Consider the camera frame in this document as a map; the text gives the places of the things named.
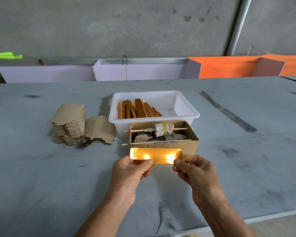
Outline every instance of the glowing gold paper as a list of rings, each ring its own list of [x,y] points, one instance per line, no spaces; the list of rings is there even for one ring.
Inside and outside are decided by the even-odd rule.
[[[152,159],[154,165],[173,165],[175,159],[183,160],[183,151],[171,148],[131,148],[129,156],[137,161]]]

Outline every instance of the forearm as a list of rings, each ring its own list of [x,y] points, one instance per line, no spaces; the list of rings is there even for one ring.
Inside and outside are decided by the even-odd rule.
[[[114,237],[128,209],[118,197],[105,197],[74,237]]]
[[[215,237],[256,237],[227,201],[199,207]]]

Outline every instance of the bamboo skewer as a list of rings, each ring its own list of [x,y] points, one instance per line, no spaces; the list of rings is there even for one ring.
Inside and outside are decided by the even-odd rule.
[[[138,144],[155,144],[155,143],[162,143],[162,142],[182,142],[182,141],[191,141],[191,139],[188,140],[171,140],[171,141],[147,141],[147,142],[136,142],[136,143],[130,143],[130,145],[138,145]]]
[[[184,128],[173,128],[174,131],[178,131],[178,130],[187,130],[188,128],[184,127]],[[131,130],[130,132],[150,132],[149,129],[144,129],[144,130]]]

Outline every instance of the concrete wall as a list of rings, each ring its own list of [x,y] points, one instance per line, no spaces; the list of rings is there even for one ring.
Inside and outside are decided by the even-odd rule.
[[[296,55],[296,0],[252,0],[234,55]]]
[[[0,52],[223,55],[240,0],[0,0]]]

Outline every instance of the white plastic tub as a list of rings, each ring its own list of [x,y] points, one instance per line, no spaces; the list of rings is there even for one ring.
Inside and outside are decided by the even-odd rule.
[[[163,117],[117,119],[117,105],[120,101],[142,99],[155,107]],[[113,95],[109,122],[114,123],[118,136],[127,138],[131,123],[147,121],[185,120],[189,124],[199,118],[197,110],[185,99],[180,91],[118,92]]]

